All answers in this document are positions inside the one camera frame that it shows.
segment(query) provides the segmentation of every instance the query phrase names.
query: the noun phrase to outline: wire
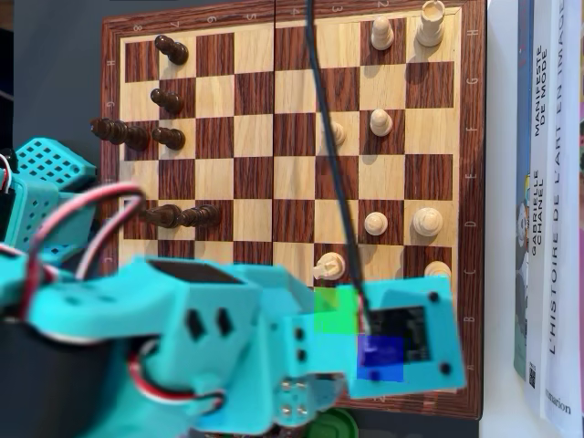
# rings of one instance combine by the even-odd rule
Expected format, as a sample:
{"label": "wire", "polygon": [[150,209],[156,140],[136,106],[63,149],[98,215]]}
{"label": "wire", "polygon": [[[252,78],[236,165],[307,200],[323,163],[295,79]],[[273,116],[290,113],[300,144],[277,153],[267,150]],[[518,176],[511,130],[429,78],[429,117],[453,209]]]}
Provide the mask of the wire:
{"label": "wire", "polygon": [[363,275],[361,272],[361,261],[359,248],[355,240],[355,233],[350,217],[350,210],[347,203],[347,197],[342,185],[342,179],[339,170],[339,156],[335,148],[334,136],[330,126],[329,104],[327,97],[322,87],[322,79],[320,77],[320,65],[318,64],[317,45],[314,38],[314,0],[307,0],[307,29],[306,29],[308,53],[310,55],[310,66],[314,74],[315,88],[317,90],[318,106],[322,115],[322,123],[324,124],[325,143],[328,151],[328,162],[332,173],[335,192],[337,200],[339,201],[340,216],[345,231],[345,238],[347,240],[347,258],[349,275],[351,277],[353,286],[357,291],[360,308],[360,319],[363,331],[370,334],[370,309],[369,300],[363,291]]}

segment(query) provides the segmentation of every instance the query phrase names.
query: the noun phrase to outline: dark chess piece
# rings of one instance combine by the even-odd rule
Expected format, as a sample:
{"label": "dark chess piece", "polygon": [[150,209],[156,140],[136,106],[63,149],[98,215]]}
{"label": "dark chess piece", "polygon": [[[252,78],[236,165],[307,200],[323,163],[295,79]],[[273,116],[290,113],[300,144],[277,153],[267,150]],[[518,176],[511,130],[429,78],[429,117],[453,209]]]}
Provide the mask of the dark chess piece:
{"label": "dark chess piece", "polygon": [[176,93],[167,93],[161,89],[153,89],[150,93],[150,99],[171,114],[178,114],[183,109],[183,98]]}
{"label": "dark chess piece", "polygon": [[179,151],[184,146],[184,134],[179,130],[156,128],[152,131],[152,138],[174,151]]}
{"label": "dark chess piece", "polygon": [[150,136],[139,126],[128,126],[121,120],[110,119],[93,119],[90,124],[91,132],[104,141],[112,144],[126,143],[126,146],[138,152],[148,147]]}
{"label": "dark chess piece", "polygon": [[189,50],[184,44],[174,42],[171,38],[164,35],[158,35],[154,40],[154,45],[168,59],[177,66],[181,66],[189,58]]}

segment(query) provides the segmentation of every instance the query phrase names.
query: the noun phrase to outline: chess piece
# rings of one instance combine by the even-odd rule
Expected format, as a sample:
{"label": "chess piece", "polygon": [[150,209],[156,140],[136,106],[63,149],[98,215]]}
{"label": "chess piece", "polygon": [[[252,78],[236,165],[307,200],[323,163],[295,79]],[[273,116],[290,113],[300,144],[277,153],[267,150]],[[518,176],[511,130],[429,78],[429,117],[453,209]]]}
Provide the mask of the chess piece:
{"label": "chess piece", "polygon": [[90,123],[91,132],[111,144],[126,143],[134,151],[144,151],[148,147],[150,135],[139,126],[128,126],[121,120],[93,119]]}
{"label": "chess piece", "polygon": [[178,114],[183,109],[183,98],[176,93],[153,89],[150,93],[150,99],[171,114]]}
{"label": "chess piece", "polygon": [[152,138],[173,151],[179,151],[184,146],[184,134],[179,130],[156,128],[152,131]]}
{"label": "chess piece", "polygon": [[384,137],[390,133],[391,128],[393,128],[393,120],[390,115],[383,109],[376,109],[371,114],[371,120],[369,124],[371,132],[373,132],[378,137]]}
{"label": "chess piece", "polygon": [[316,280],[338,280],[345,273],[345,260],[337,253],[326,253],[313,268],[312,274]]}
{"label": "chess piece", "polygon": [[422,6],[420,23],[416,29],[418,43],[425,47],[438,46],[444,36],[444,3],[430,0]]}
{"label": "chess piece", "polygon": [[371,45],[378,50],[385,50],[393,43],[393,29],[390,20],[384,16],[378,16],[373,21],[371,30]]}
{"label": "chess piece", "polygon": [[174,42],[165,35],[158,35],[154,40],[154,45],[177,66],[184,64],[189,58],[189,50],[184,44]]}
{"label": "chess piece", "polygon": [[387,217],[385,214],[373,212],[365,218],[365,231],[370,235],[382,235],[387,230]]}
{"label": "chess piece", "polygon": [[421,208],[413,215],[412,222],[416,233],[426,237],[440,233],[443,225],[442,215],[435,208]]}

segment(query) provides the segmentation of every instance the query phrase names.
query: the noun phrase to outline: chessboard square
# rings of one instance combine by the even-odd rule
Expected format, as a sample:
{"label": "chessboard square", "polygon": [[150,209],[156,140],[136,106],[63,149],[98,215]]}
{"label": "chessboard square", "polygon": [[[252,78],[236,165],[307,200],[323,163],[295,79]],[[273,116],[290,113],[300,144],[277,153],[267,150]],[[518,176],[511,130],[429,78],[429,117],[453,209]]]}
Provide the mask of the chessboard square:
{"label": "chessboard square", "polygon": [[234,200],[234,240],[272,241],[272,200]]}
{"label": "chessboard square", "polygon": [[[331,112],[330,120],[338,123],[345,131],[345,140],[336,146],[337,155],[359,155],[359,112]],[[317,113],[317,127],[317,155],[329,155],[320,113]]]}
{"label": "chessboard square", "polygon": [[[387,230],[381,235],[370,235],[365,230],[365,219],[371,213],[387,218]],[[403,245],[403,201],[387,199],[359,200],[359,243],[368,245]]]}
{"label": "chessboard square", "polygon": [[158,105],[150,99],[150,93],[158,88],[158,80],[131,82],[120,85],[120,120],[157,120],[160,116]]}
{"label": "chessboard square", "polygon": [[315,157],[274,157],[274,198],[315,198]]}
{"label": "chessboard square", "polygon": [[452,108],[454,106],[454,62],[407,64],[406,108]]}
{"label": "chessboard square", "polygon": [[[359,157],[340,156],[338,163],[346,198],[357,199],[359,196]],[[315,180],[315,199],[337,199],[329,157],[316,158]]]}
{"label": "chessboard square", "polygon": [[235,73],[274,70],[274,27],[235,32]]}
{"label": "chessboard square", "polygon": [[160,81],[159,88],[166,93],[175,93],[182,99],[182,109],[172,114],[159,107],[160,118],[164,119],[192,119],[194,118],[194,78],[166,79]]}
{"label": "chessboard square", "polygon": [[234,74],[234,34],[198,36],[196,45],[197,78]]}
{"label": "chessboard square", "polygon": [[372,21],[361,22],[360,53],[362,66],[381,66],[391,64],[405,64],[406,20],[395,18],[390,20],[393,29],[393,42],[385,50],[378,50],[371,45]]}
{"label": "chessboard square", "polygon": [[274,196],[274,159],[238,157],[234,159],[234,198],[272,199]]}
{"label": "chessboard square", "polygon": [[290,275],[307,286],[313,285],[314,245],[274,242],[274,265],[283,266]]}
{"label": "chessboard square", "polygon": [[158,257],[194,258],[194,240],[159,240]]}
{"label": "chessboard square", "polygon": [[368,281],[403,278],[403,246],[359,245],[359,250]]}
{"label": "chessboard square", "polygon": [[159,162],[158,199],[194,198],[194,160]]}
{"label": "chessboard square", "polygon": [[160,199],[158,196],[158,161],[120,162],[120,181],[137,183],[146,199]]}
{"label": "chessboard square", "polygon": [[274,242],[314,242],[314,201],[275,199],[272,206]]}
{"label": "chessboard square", "polygon": [[274,156],[314,155],[315,120],[312,112],[274,114]]}
{"label": "chessboard square", "polygon": [[274,72],[235,75],[235,115],[274,112]]}
{"label": "chessboard square", "polygon": [[277,28],[275,37],[276,71],[310,68],[306,28],[304,26]]}
{"label": "chessboard square", "polygon": [[[347,201],[347,203],[353,230],[357,230],[359,202]],[[339,202],[332,199],[317,199],[314,202],[314,241],[322,244],[344,244],[346,240]]]}
{"label": "chessboard square", "polygon": [[196,136],[194,119],[160,120],[158,126],[169,130],[179,130],[184,134],[184,146],[178,151],[168,148],[165,144],[158,143],[159,160],[176,160],[195,157],[194,146]]}
{"label": "chessboard square", "polygon": [[234,199],[234,160],[195,160],[195,199]]}
{"label": "chessboard square", "polygon": [[359,110],[359,68],[323,68],[320,70],[328,110]]}
{"label": "chessboard square", "polygon": [[233,76],[197,78],[196,117],[233,117],[235,79]]}
{"label": "chessboard square", "polygon": [[407,109],[405,111],[406,153],[455,153],[460,130],[454,108]]}
{"label": "chessboard square", "polygon": [[359,199],[403,199],[403,155],[361,155]]}
{"label": "chessboard square", "polygon": [[453,199],[452,155],[405,155],[405,199]]}
{"label": "chessboard square", "polygon": [[405,108],[405,65],[360,68],[361,110]]}
{"label": "chessboard square", "polygon": [[386,109],[393,127],[388,135],[379,137],[371,131],[373,111],[360,112],[360,154],[401,155],[405,151],[406,112],[404,109]]}
{"label": "chessboard square", "polygon": [[234,156],[269,157],[273,154],[274,116],[235,116]]}
{"label": "chessboard square", "polygon": [[234,263],[272,265],[272,242],[234,242]]}
{"label": "chessboard square", "polygon": [[213,199],[197,200],[195,207],[202,205],[213,205],[219,209],[221,219],[219,225],[206,226],[197,228],[194,234],[194,240],[214,241],[214,242],[231,242],[234,240],[234,202],[233,200]]}
{"label": "chessboard square", "polygon": [[234,118],[212,117],[196,120],[194,156],[199,159],[234,157]]}
{"label": "chessboard square", "polygon": [[200,242],[194,243],[194,258],[228,265],[234,262],[233,242]]}
{"label": "chessboard square", "polygon": [[278,114],[315,112],[317,94],[312,70],[276,72],[274,111]]}
{"label": "chessboard square", "polygon": [[126,43],[126,82],[158,80],[158,50],[154,41]]}
{"label": "chessboard square", "polygon": [[[419,235],[413,227],[413,217],[422,208],[433,208],[442,216],[443,225],[440,232],[432,237]],[[403,242],[405,245],[419,246],[454,246],[458,241],[458,215],[454,201],[405,200],[403,221]]]}
{"label": "chessboard square", "polygon": [[360,23],[319,24],[318,63],[322,68],[358,67]]}

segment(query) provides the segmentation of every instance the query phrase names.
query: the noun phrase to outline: dark square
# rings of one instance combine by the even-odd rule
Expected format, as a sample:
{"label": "dark square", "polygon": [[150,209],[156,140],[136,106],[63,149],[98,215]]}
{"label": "dark square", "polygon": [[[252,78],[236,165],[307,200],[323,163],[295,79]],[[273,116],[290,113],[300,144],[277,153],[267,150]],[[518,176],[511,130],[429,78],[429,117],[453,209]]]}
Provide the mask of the dark square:
{"label": "dark square", "polygon": [[159,161],[158,199],[194,199],[194,160]]}
{"label": "dark square", "polygon": [[198,36],[197,78],[234,74],[234,34]]}
{"label": "dark square", "polygon": [[160,89],[178,94],[182,98],[182,109],[178,114],[171,114],[160,107],[161,120],[194,119],[194,78],[165,79],[160,81]]}
{"label": "dark square", "polygon": [[372,21],[361,22],[361,65],[380,66],[405,64],[405,18],[390,20],[393,43],[387,50],[377,50],[371,45]]}
{"label": "dark square", "polygon": [[405,78],[405,108],[454,106],[454,62],[412,62]]}
{"label": "dark square", "polygon": [[158,142],[152,139],[152,131],[158,128],[158,121],[129,121],[128,126],[138,126],[148,132],[148,146],[144,151],[130,149],[124,143],[124,161],[140,162],[158,160]]}
{"label": "dark square", "polygon": [[274,242],[314,242],[314,201],[275,199],[272,204]]}
{"label": "dark square", "polygon": [[126,44],[126,82],[158,79],[158,50],[154,41]]}
{"label": "dark square", "polygon": [[274,114],[274,156],[312,156],[316,153],[316,115]]}
{"label": "dark square", "polygon": [[[365,231],[365,218],[374,212],[385,214],[387,230],[381,235]],[[403,245],[403,201],[359,199],[359,243],[366,245]]]}
{"label": "dark square", "polygon": [[453,199],[452,155],[406,155],[405,199]]}
{"label": "dark square", "polygon": [[219,225],[197,228],[194,240],[231,242],[234,240],[234,202],[232,200],[200,200],[194,205],[214,205],[221,211],[221,221]]}
{"label": "dark square", "polygon": [[234,242],[234,263],[272,265],[272,242]]}
{"label": "dark square", "polygon": [[[339,170],[347,199],[359,198],[359,157],[339,156]],[[315,166],[316,199],[337,199],[329,157],[318,156]]]}
{"label": "dark square", "polygon": [[322,87],[331,111],[359,110],[359,68],[323,68]]}
{"label": "dark square", "polygon": [[403,155],[405,152],[405,110],[386,109],[393,120],[388,135],[378,137],[370,128],[373,111],[361,111],[359,115],[359,142],[361,155]]}
{"label": "dark square", "polygon": [[310,68],[305,27],[276,29],[274,46],[276,71]]}
{"label": "dark square", "polygon": [[195,123],[195,158],[233,158],[233,117],[197,119]]}
{"label": "dark square", "polygon": [[234,198],[271,199],[274,192],[274,158],[234,159]]}

